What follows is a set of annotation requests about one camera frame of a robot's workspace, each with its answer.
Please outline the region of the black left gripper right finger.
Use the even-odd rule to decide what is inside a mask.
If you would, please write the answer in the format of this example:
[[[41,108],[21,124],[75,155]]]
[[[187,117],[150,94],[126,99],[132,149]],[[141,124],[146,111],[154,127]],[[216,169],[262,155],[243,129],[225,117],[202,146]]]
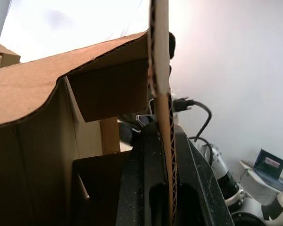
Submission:
[[[175,147],[178,182],[176,224],[233,226],[211,167],[178,125],[175,126]]]

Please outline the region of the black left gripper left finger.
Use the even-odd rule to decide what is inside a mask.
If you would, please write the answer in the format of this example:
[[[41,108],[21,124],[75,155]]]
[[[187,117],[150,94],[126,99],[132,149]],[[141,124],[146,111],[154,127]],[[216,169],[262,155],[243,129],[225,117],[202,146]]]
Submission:
[[[117,226],[167,225],[167,177],[156,122],[141,130],[122,166]]]

